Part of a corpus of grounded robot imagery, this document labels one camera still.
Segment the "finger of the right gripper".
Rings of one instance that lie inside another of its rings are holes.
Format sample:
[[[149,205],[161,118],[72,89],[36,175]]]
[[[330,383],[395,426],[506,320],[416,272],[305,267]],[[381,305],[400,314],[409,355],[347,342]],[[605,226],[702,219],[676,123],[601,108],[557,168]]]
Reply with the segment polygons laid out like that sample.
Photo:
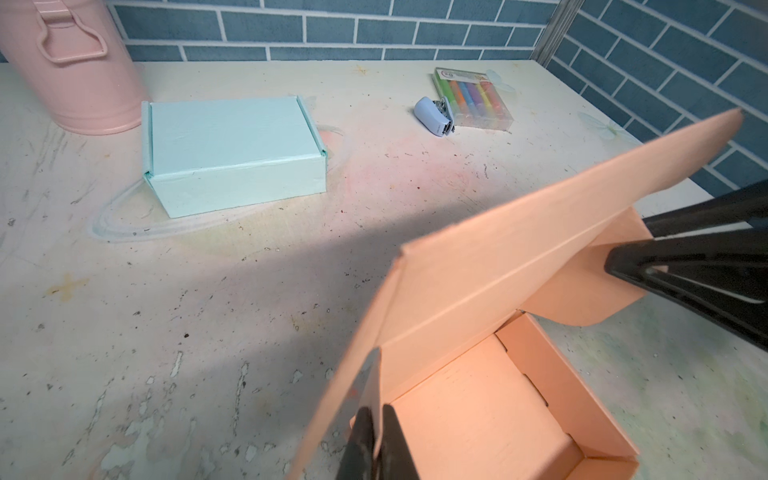
[[[696,205],[646,217],[644,224],[656,238],[766,219],[764,180]]]
[[[767,233],[646,240],[613,248],[606,273],[767,349]]]

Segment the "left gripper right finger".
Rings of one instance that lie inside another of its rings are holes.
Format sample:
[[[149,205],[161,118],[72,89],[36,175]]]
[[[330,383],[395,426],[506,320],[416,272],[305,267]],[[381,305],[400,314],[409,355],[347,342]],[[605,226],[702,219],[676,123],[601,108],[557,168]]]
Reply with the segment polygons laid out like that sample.
[[[415,462],[395,409],[382,408],[382,441],[379,453],[379,478],[382,480],[419,480]]]

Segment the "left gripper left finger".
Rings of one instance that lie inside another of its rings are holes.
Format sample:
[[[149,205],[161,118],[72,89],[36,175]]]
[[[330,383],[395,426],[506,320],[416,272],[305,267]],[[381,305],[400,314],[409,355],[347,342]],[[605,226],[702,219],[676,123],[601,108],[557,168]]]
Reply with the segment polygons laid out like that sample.
[[[369,407],[361,407],[357,411],[335,479],[372,480],[375,470],[374,446],[372,412]]]

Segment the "pink paper box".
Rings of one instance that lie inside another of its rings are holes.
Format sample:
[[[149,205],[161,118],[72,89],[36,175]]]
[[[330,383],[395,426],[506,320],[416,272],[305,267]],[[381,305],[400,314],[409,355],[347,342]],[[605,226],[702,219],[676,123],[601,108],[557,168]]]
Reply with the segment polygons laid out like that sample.
[[[643,291],[606,274],[650,238],[634,210],[714,157],[732,109],[404,245],[291,463],[300,478],[370,353],[360,407],[397,414],[421,479],[630,479],[638,452],[539,326],[588,326]]]

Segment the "mint green paper box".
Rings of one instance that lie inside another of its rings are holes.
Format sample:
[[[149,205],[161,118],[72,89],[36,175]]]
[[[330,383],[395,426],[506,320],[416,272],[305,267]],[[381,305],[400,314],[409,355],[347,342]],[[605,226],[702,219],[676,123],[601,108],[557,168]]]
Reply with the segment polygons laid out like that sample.
[[[328,153],[298,96],[145,102],[142,170],[171,218],[323,193]]]

